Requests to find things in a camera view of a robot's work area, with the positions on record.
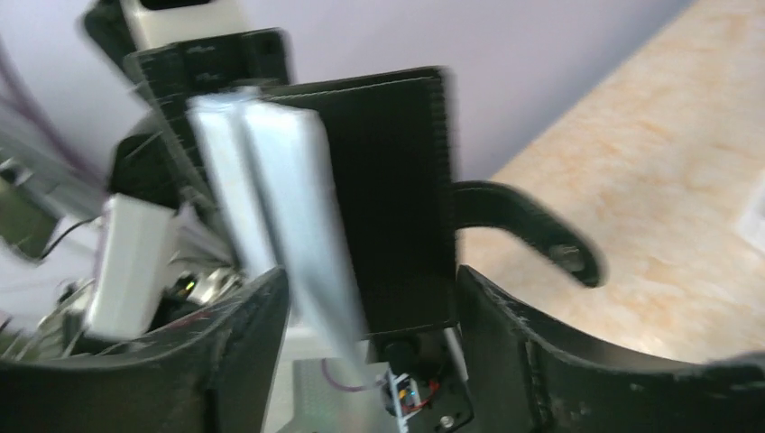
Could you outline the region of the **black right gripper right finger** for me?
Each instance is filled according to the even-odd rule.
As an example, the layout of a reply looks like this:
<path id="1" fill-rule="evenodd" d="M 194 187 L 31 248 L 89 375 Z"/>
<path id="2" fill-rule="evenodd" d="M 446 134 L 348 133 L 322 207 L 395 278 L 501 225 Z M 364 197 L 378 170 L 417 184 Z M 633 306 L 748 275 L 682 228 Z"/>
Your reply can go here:
<path id="1" fill-rule="evenodd" d="M 761 432 L 764 356 L 688 364 L 579 331 L 470 267 L 457 274 L 475 415 L 485 432 Z"/>

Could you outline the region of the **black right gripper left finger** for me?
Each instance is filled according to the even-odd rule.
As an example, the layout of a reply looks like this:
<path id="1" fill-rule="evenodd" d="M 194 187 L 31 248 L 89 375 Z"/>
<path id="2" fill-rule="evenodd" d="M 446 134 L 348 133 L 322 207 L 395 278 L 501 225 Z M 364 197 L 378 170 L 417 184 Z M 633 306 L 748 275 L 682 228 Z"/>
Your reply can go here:
<path id="1" fill-rule="evenodd" d="M 275 268 L 97 355 L 1 363 L 4 432 L 258 432 L 289 315 Z"/>

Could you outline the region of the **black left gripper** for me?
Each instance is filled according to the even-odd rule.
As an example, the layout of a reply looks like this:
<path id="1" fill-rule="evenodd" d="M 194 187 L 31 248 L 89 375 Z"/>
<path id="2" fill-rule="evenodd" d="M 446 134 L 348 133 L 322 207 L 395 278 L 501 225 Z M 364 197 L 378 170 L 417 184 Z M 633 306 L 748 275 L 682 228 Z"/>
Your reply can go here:
<path id="1" fill-rule="evenodd" d="M 124 58 L 129 78 L 152 110 L 182 193 L 199 204 L 215 202 L 187 100 L 228 90 L 249 79 L 290 83 L 288 45 L 279 28 L 179 41 Z"/>

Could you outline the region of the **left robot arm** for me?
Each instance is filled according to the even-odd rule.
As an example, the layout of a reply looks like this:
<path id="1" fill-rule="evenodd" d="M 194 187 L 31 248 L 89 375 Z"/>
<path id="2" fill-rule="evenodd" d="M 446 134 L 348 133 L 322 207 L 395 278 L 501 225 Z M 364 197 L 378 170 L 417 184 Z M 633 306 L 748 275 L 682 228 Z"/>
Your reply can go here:
<path id="1" fill-rule="evenodd" d="M 242 97 L 261 82 L 290 80 L 275 28 L 133 51 L 121 64 L 152 114 L 149 131 L 124 139 L 115 152 L 84 316 L 87 337 L 102 343 L 128 342 L 150 329 L 170 281 L 184 203 L 226 242 L 247 276 L 275 266 L 243 141 L 230 124 L 222 137 L 197 138 L 187 112 L 197 96 Z"/>

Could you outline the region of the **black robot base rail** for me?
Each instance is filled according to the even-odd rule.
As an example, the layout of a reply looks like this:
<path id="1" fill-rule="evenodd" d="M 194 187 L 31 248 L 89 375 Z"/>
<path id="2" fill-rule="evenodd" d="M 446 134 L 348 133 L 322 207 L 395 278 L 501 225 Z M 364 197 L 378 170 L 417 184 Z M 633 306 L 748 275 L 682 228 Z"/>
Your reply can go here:
<path id="1" fill-rule="evenodd" d="M 469 430 L 475 413 L 456 328 L 381 340 L 374 352 L 388 364 L 381 393 L 397 432 Z"/>

